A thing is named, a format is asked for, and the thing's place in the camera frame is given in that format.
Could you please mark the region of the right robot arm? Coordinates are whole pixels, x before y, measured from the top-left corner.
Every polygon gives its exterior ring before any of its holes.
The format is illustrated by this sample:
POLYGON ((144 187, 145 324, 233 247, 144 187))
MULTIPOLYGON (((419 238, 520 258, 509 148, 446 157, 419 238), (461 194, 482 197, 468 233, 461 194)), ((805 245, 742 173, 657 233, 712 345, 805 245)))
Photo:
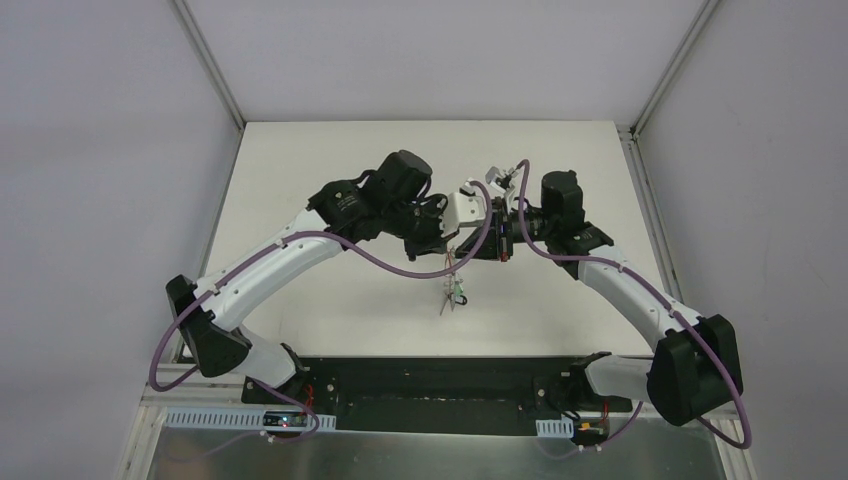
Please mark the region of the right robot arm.
POLYGON ((532 206, 528 167, 492 169, 487 181, 498 195, 491 200, 470 185, 450 194, 442 222, 450 234, 473 228, 456 251, 461 259, 506 261, 517 243, 528 245, 607 301, 650 347, 651 358, 600 353, 586 359, 567 384, 572 404, 590 410, 611 396, 646 402, 675 426, 726 404, 742 412, 744 383, 731 322, 702 315, 638 273, 612 238, 587 220, 575 172, 545 174, 540 201, 532 206))

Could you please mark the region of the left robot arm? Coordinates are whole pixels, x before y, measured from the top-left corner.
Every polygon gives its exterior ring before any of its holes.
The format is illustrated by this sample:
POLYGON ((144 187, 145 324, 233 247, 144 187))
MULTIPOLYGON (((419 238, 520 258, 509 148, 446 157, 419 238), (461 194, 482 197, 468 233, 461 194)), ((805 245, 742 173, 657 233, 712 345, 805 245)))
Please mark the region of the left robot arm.
POLYGON ((249 332, 245 318, 310 268, 382 233, 403 240, 409 259, 444 252, 449 198, 430 193, 431 176, 431 167, 417 155, 392 152, 377 169, 325 184, 274 237, 223 271, 169 280, 170 330, 189 347, 194 371, 207 378, 253 373, 279 403, 297 402, 305 378, 293 353, 249 332))

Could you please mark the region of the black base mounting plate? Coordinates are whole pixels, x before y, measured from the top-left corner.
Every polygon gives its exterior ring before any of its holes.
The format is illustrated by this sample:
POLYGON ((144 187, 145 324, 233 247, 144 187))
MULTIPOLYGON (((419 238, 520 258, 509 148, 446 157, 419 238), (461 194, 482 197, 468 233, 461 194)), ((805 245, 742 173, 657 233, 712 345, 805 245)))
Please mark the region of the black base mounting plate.
POLYGON ((531 436, 539 421, 594 421, 632 401, 593 393, 585 361, 553 357, 304 357, 281 392, 342 431, 531 436))

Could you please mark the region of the aluminium frame rail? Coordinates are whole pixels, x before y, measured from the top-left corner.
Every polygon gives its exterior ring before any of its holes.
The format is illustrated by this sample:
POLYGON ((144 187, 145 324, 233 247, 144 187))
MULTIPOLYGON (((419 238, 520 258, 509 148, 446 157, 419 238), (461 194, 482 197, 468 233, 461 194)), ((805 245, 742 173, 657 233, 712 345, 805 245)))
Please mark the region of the aluminium frame rail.
POLYGON ((241 403, 245 376, 228 373, 206 378, 193 373, 171 390, 158 392, 145 386, 140 404, 143 406, 229 406, 241 403))

